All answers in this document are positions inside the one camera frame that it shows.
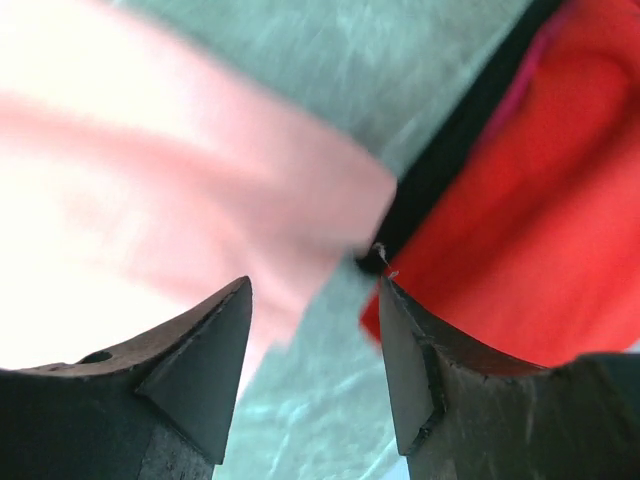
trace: metal tool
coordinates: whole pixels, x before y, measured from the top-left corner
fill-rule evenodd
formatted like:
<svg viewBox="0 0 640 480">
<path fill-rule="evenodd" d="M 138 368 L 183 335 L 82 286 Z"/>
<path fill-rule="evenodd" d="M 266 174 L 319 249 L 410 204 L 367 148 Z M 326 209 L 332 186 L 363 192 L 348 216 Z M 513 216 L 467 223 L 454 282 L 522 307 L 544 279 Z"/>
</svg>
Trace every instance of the metal tool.
<svg viewBox="0 0 640 480">
<path fill-rule="evenodd" d="M 466 335 L 388 279 L 380 323 L 412 480 L 640 478 L 640 355 L 544 369 Z"/>
<path fill-rule="evenodd" d="M 0 370 L 0 478 L 210 480 L 224 458 L 251 297 L 240 279 L 77 364 Z"/>
</svg>

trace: pink cloth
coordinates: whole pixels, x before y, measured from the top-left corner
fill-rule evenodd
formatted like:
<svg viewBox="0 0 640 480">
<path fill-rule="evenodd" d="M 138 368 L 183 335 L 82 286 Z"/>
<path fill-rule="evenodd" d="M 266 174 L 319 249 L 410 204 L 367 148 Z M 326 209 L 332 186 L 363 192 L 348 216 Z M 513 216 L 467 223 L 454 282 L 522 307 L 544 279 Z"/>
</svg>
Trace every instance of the pink cloth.
<svg viewBox="0 0 640 480">
<path fill-rule="evenodd" d="M 332 128 L 97 1 L 0 0 L 0 366 L 77 361 L 249 275 L 242 387 L 395 179 Z"/>
</svg>

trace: black fabric edge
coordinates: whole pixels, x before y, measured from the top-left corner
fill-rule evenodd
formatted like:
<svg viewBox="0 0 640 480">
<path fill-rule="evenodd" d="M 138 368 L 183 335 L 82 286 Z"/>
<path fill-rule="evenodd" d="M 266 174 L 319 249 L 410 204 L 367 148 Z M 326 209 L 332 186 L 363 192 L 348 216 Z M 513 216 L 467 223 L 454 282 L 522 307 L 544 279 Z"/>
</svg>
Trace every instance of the black fabric edge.
<svg viewBox="0 0 640 480">
<path fill-rule="evenodd" d="M 402 250 L 439 198 L 464 168 L 469 152 L 507 92 L 536 33 L 568 0 L 533 0 L 476 81 L 398 183 L 395 198 L 373 244 L 386 261 Z M 356 259 L 365 273 L 380 275 L 385 261 L 376 250 Z"/>
</svg>

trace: gray-green surface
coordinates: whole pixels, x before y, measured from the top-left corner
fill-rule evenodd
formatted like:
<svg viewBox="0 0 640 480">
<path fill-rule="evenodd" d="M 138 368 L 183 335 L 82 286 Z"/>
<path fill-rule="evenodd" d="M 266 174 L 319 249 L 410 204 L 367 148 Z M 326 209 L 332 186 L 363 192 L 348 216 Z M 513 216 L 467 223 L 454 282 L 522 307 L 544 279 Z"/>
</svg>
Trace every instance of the gray-green surface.
<svg viewBox="0 0 640 480">
<path fill-rule="evenodd" d="M 400 174 L 528 0 L 119 0 L 341 128 Z M 379 480 L 397 461 L 371 288 L 345 261 L 238 405 L 220 480 Z"/>
</svg>

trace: red cloth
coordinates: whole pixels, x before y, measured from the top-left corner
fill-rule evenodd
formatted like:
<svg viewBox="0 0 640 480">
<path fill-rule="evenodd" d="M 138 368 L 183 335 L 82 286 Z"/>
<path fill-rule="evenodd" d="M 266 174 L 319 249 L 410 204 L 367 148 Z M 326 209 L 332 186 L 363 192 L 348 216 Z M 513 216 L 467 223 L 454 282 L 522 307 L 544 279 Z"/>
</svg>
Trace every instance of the red cloth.
<svg viewBox="0 0 640 480">
<path fill-rule="evenodd" d="M 576 0 L 499 135 L 391 265 L 425 308 L 541 365 L 640 337 L 640 4 Z M 364 327 L 379 338 L 377 299 Z"/>
</svg>

